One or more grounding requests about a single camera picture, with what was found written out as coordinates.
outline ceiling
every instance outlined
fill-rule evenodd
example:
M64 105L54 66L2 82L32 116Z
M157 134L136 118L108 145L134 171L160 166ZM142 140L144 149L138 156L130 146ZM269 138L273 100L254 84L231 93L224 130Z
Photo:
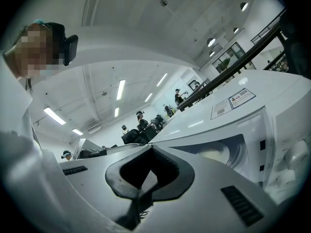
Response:
M243 28L248 10L242 12L240 3L253 0L167 0L165 7L160 0L82 1L81 27L111 25L147 33L164 39L202 67L210 60L212 48L216 53L223 48L218 39L230 42L233 28ZM206 41L210 37L216 42L208 48ZM78 137L71 131L73 128L87 132L97 124L105 127L116 120L115 108L120 108L120 119L146 105L147 96L160 91L156 84L163 75L168 73L162 85L178 67L157 61L122 60L71 68L34 86L30 116L36 130L69 142ZM119 81L123 79L126 83L122 99L116 101ZM67 123L60 127L46 116L46 106Z

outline black slot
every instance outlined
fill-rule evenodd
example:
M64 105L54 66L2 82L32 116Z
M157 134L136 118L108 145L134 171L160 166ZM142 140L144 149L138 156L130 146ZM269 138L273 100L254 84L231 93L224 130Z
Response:
M263 215L236 187L228 186L222 188L221 191L247 227L263 218Z
M74 168L70 168L70 169L65 169L65 170L63 170L63 173L65 176L67 176L70 174L75 174L75 173L83 172L86 170L87 170L87 168L85 166L78 166L78 167L74 167Z
M266 149L266 140L263 140L260 142L260 150L265 150Z

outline warning label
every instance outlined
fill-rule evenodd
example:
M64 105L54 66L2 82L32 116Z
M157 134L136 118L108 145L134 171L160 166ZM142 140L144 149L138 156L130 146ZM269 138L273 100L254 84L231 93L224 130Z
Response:
M229 111L232 111L232 108L231 108L229 100L226 99L220 103L217 103L215 106L213 106L212 115L211 115L210 119L212 120L216 117L220 117Z
M230 104L232 105L232 108L238 108L239 106L247 103L251 99L255 98L256 95L251 93L246 88L242 89L241 91L238 91L236 94L229 97Z

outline window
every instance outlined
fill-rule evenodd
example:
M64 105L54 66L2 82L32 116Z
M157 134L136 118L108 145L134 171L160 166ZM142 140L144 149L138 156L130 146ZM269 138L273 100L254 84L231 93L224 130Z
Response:
M227 68L231 67L234 63L236 63L237 60L240 59L244 54L245 52L241 49L239 44L234 43L222 56L218 58L218 60L212 63L212 65L217 69L219 73L222 73ZM252 62L249 62L244 67L242 67L242 69L248 69L251 66Z

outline white shirt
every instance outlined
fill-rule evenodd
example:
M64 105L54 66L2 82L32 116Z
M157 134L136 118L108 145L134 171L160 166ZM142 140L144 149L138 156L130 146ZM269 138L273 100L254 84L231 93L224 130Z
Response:
M33 98L7 66L0 53L0 131L15 131L33 140L28 107Z

